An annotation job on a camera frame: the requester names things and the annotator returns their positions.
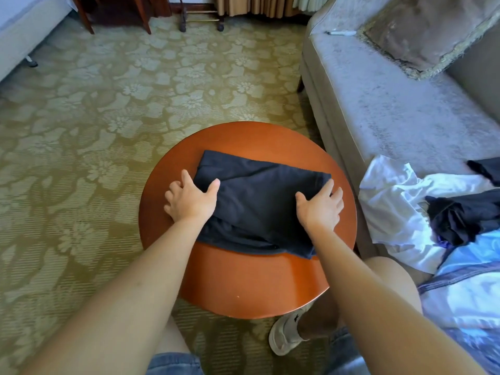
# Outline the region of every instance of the throw pillow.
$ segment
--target throw pillow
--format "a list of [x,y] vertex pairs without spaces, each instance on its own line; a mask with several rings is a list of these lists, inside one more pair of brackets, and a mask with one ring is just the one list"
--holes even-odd
[[500,0],[391,0],[359,35],[410,77],[443,71],[500,17]]

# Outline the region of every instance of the luggage rack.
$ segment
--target luggage rack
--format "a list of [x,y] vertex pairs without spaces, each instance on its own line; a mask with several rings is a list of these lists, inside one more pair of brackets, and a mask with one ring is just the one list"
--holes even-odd
[[[180,27],[179,30],[183,33],[186,31],[186,24],[188,22],[217,22],[217,30],[218,31],[223,31],[224,30],[224,16],[219,16],[216,10],[200,10],[200,11],[189,11],[187,8],[184,6],[183,0],[180,0]],[[207,18],[207,19],[194,19],[191,21],[188,21],[188,14],[215,14],[216,18]]]

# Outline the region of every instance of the bed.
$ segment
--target bed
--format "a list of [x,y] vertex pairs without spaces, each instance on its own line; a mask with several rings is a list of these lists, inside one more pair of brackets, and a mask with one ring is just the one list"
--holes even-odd
[[70,11],[66,0],[0,0],[0,81]]

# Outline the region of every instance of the folded black shirt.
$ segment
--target folded black shirt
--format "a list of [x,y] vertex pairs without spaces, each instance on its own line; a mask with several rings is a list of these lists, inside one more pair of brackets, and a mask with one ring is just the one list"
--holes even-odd
[[495,187],[500,187],[500,157],[468,160],[467,165],[472,171],[480,173],[484,177],[490,179]]
[[206,192],[216,178],[221,181],[216,210],[199,241],[247,254],[315,255],[297,219],[295,194],[311,199],[330,174],[206,150],[194,183]]
[[430,226],[452,248],[500,228],[500,189],[457,197],[426,196],[426,201]]

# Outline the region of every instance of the sofa arm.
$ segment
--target sofa arm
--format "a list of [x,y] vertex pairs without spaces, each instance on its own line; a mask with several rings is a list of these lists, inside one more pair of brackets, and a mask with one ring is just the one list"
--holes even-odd
[[328,0],[311,17],[306,37],[325,31],[356,31],[390,0]]

